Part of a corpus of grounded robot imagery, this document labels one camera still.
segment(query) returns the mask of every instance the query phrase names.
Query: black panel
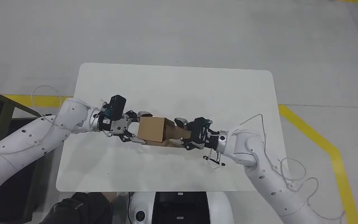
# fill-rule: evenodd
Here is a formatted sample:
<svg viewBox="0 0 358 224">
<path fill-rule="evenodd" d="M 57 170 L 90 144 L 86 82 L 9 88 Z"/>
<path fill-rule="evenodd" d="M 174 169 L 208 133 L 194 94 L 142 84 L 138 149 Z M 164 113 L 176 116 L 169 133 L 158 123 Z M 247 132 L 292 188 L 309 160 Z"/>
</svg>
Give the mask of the black panel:
<svg viewBox="0 0 358 224">
<path fill-rule="evenodd" d="M 210 224 L 206 192 L 156 192 L 152 224 Z"/>
</svg>

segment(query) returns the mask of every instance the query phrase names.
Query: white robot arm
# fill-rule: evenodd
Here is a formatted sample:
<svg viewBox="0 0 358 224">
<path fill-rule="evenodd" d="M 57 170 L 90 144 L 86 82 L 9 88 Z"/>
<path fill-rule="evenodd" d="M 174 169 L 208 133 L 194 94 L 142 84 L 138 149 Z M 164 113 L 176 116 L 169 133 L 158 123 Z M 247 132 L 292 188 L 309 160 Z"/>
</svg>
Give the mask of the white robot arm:
<svg viewBox="0 0 358 224">
<path fill-rule="evenodd" d="M 37 118 L 0 141 L 0 185 L 8 178 L 50 152 L 71 133 L 96 130 L 92 116 L 98 108 L 67 99 L 57 115 Z"/>
<path fill-rule="evenodd" d="M 236 163 L 245 168 L 245 173 L 253 186 L 275 210 L 283 223 L 320 223 L 318 216 L 309 208 L 295 189 L 295 183 L 287 183 L 279 173 L 275 172 L 276 167 L 271 167 L 268 157 L 265 155 L 265 144 L 263 139 L 256 133 L 249 130 L 240 130 L 234 133 L 236 137 L 235 148 L 222 147 L 224 156 L 230 157 Z M 219 139 L 227 139 L 223 134 Z M 282 167 L 286 177 L 289 171 Z"/>
<path fill-rule="evenodd" d="M 138 122 L 148 112 L 128 111 L 123 114 L 125 98 L 116 95 L 101 109 L 76 99 L 67 99 L 57 115 L 37 118 L 0 141 L 0 185 L 16 172 L 63 143 L 71 133 L 109 131 L 123 142 L 146 144 L 128 131 L 131 122 Z M 172 139 L 187 150 L 204 147 L 216 150 L 218 155 L 230 157 L 245 167 L 253 186 L 275 210 L 283 223 L 319 223 L 317 216 L 298 193 L 289 190 L 287 183 L 270 165 L 262 138 L 253 132 L 241 130 L 235 134 L 235 148 L 226 147 L 228 132 L 209 129 L 211 120 L 197 118 L 193 122 L 176 118 L 178 127 L 191 131 L 189 139 Z"/>
</svg>

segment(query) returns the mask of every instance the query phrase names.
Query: white tabletop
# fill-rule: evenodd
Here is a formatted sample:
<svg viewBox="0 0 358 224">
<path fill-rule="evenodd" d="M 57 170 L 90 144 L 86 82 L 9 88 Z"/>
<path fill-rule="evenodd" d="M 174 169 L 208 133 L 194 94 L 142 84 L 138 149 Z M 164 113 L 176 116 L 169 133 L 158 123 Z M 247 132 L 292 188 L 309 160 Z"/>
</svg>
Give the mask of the white tabletop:
<svg viewBox="0 0 358 224">
<path fill-rule="evenodd" d="M 85 63 L 74 97 L 100 107 L 119 94 L 125 111 L 193 120 L 203 116 L 213 130 L 234 130 L 239 123 L 264 115 L 268 155 L 286 156 L 272 74 L 222 68 L 139 66 Z M 262 131 L 259 119 L 245 128 Z M 122 143 L 103 133 L 72 134 L 64 144 L 56 187 L 61 192 L 234 191 L 254 190 L 243 166 L 223 157 L 214 169 L 202 157 L 208 149 Z"/>
</svg>

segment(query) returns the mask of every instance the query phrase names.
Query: yellow tape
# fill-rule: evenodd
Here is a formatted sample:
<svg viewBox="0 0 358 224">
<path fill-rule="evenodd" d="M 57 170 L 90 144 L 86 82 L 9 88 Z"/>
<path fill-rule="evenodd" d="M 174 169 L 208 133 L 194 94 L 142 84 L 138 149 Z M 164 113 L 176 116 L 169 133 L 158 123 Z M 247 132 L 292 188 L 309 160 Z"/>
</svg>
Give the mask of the yellow tape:
<svg viewBox="0 0 358 224">
<path fill-rule="evenodd" d="M 27 107 L 32 107 L 31 96 L 29 95 L 4 95 L 5 97 Z M 71 96 L 61 96 L 62 102 Z M 35 106 L 47 108 L 59 108 L 60 99 L 58 96 L 34 96 Z"/>
<path fill-rule="evenodd" d="M 348 177 L 343 164 L 343 159 L 338 148 L 327 141 L 323 136 L 311 128 L 304 120 L 299 118 L 285 105 L 279 105 L 280 114 L 285 117 L 291 124 L 298 128 L 309 139 L 316 143 L 331 158 L 333 171 L 336 176 L 338 190 L 340 192 L 343 207 L 346 211 L 348 224 L 358 222 L 358 214 L 353 200 L 353 194 L 349 186 Z"/>
<path fill-rule="evenodd" d="M 358 3 L 358 0 L 339 0 L 341 2 L 354 2 L 354 3 Z"/>
<path fill-rule="evenodd" d="M 22 105 L 31 107 L 31 96 L 29 95 L 4 95 L 7 98 L 10 98 Z M 62 96 L 62 102 L 65 99 L 71 96 Z M 58 96 L 34 96 L 34 104 L 36 106 L 43 107 L 60 107 L 60 101 Z M 341 157 L 341 153 L 338 148 L 332 145 L 324 137 L 322 137 L 318 132 L 311 128 L 305 121 L 299 118 L 294 114 L 290 109 L 285 105 L 279 105 L 280 114 L 285 117 L 291 124 L 296 126 L 303 134 L 305 134 L 309 139 L 316 143 L 320 148 L 325 150 L 330 158 L 333 167 L 333 171 L 336 176 L 336 182 L 338 190 L 340 192 L 341 200 L 343 207 L 346 211 L 346 219 L 348 224 L 353 224 L 358 222 L 358 214 L 353 200 L 352 191 L 348 182 L 348 177 L 345 172 L 345 167 Z"/>
</svg>

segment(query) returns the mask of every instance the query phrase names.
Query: white cable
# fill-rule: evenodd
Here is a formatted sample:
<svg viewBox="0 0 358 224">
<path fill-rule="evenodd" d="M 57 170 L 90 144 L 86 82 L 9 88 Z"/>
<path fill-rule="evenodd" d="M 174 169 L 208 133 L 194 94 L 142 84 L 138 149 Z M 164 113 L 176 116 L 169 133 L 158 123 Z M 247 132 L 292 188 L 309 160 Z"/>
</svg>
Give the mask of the white cable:
<svg viewBox="0 0 358 224">
<path fill-rule="evenodd" d="M 274 172 L 276 172 L 279 176 L 282 177 L 282 179 L 284 180 L 284 182 L 286 182 L 286 187 L 287 187 L 287 189 L 289 189 L 289 190 L 292 191 L 292 192 L 296 192 L 296 193 L 297 193 L 307 181 L 309 181 L 309 180 L 315 180 L 316 183 L 317 183 L 317 186 L 316 186 L 314 192 L 313 192 L 310 196 L 308 196 L 308 198 L 307 198 L 307 200 L 306 200 L 307 205 L 309 206 L 309 208 L 310 208 L 318 217 L 323 218 L 323 219 L 325 219 L 325 220 L 339 220 L 339 222 L 341 223 L 341 222 L 342 222 L 342 218 L 343 218 L 343 216 L 344 216 L 345 213 L 346 213 L 344 210 L 343 210 L 342 214 L 341 214 L 340 216 L 336 217 L 336 218 L 327 218 L 327 217 L 325 217 L 325 216 L 322 216 L 322 215 L 318 214 L 318 213 L 312 208 L 312 206 L 310 205 L 309 199 L 317 192 L 317 190 L 318 190 L 318 188 L 319 188 L 319 182 L 318 182 L 318 179 L 317 179 L 317 178 L 315 178 L 315 177 L 313 177 L 313 176 L 310 177 L 310 178 L 307 178 L 307 179 L 298 187 L 297 190 L 294 190 L 294 189 L 292 189 L 292 188 L 289 187 L 289 186 L 293 186 L 293 185 L 292 185 L 293 181 L 302 180 L 302 179 L 304 179 L 304 177 L 305 177 L 306 174 L 307 174 L 307 169 L 306 169 L 306 167 L 305 167 L 301 162 L 299 162 L 298 160 L 295 160 L 294 158 L 285 157 L 285 158 L 283 158 L 283 159 L 280 161 L 280 171 L 281 171 L 281 173 L 279 173 L 279 172 L 276 170 L 276 169 L 277 169 L 277 166 L 274 166 L 274 165 L 272 164 L 270 158 L 268 157 L 268 155 L 267 155 L 267 153 L 266 153 L 266 132 L 265 132 L 265 126 L 264 126 L 264 124 L 263 124 L 263 115 L 262 115 L 262 114 L 256 114 L 255 116 L 250 117 L 249 119 L 247 119 L 247 120 L 245 120 L 244 122 L 242 122 L 239 126 L 243 125 L 244 123 L 250 121 L 251 119 L 253 119 L 253 118 L 257 117 L 257 116 L 261 116 L 262 130 L 263 130 L 263 138 L 264 138 L 263 152 L 264 152 L 264 154 L 265 154 L 265 156 L 266 156 L 266 158 L 267 158 L 269 164 L 271 165 L 271 169 L 272 169 Z M 285 174 L 284 174 L 284 172 L 283 172 L 282 163 L 283 163 L 284 160 L 288 160 L 288 159 L 293 160 L 293 161 L 297 162 L 298 164 L 300 164 L 300 165 L 302 166 L 302 168 L 304 169 L 304 174 L 303 174 L 302 177 L 297 178 L 297 179 L 291 179 L 291 178 L 287 178 L 287 177 L 285 176 Z"/>
<path fill-rule="evenodd" d="M 59 100 L 60 100 L 60 108 L 58 109 L 58 111 L 57 111 L 57 113 L 56 113 L 56 116 L 55 116 L 55 118 L 54 118 L 53 121 L 47 119 L 42 113 L 40 113 L 40 112 L 36 111 L 35 109 L 33 109 L 33 110 L 35 110 L 36 112 L 38 112 L 38 113 L 41 115 L 42 118 L 44 118 L 45 120 L 47 120 L 48 122 L 51 123 L 51 127 L 50 127 L 49 131 L 47 132 L 47 134 L 46 134 L 41 140 L 39 140 L 39 144 L 40 144 L 40 143 L 47 137 L 47 135 L 53 130 L 53 127 L 54 127 L 55 125 L 56 125 L 57 127 L 59 127 L 59 128 L 66 129 L 66 130 L 70 130 L 70 129 L 66 128 L 66 127 L 61 127 L 61 126 L 55 124 L 56 119 L 57 119 L 57 116 L 58 116 L 58 112 L 60 111 L 60 109 L 61 109 L 61 107 L 62 107 L 62 99 L 61 99 L 60 93 L 59 93 L 55 88 L 53 88 L 52 86 L 42 85 L 42 86 L 36 87 L 36 88 L 32 91 L 32 93 L 31 93 L 31 105 L 32 105 L 32 107 L 35 106 L 35 105 L 34 105 L 34 93 L 35 93 L 35 91 L 36 91 L 38 88 L 40 88 L 40 87 L 48 87 L 48 88 L 51 88 L 52 90 L 54 90 L 54 91 L 57 93 L 57 95 L 58 95 L 58 97 L 59 97 Z M 28 148 L 25 148 L 25 149 L 22 149 L 22 150 L 18 150 L 18 151 L 15 151 L 15 152 L 1 152 L 0 155 L 23 152 L 23 151 L 28 150 L 29 148 L 31 148 L 31 147 L 33 147 L 33 146 L 35 146 L 35 145 L 33 144 L 32 146 L 30 146 L 30 147 L 28 147 Z"/>
</svg>

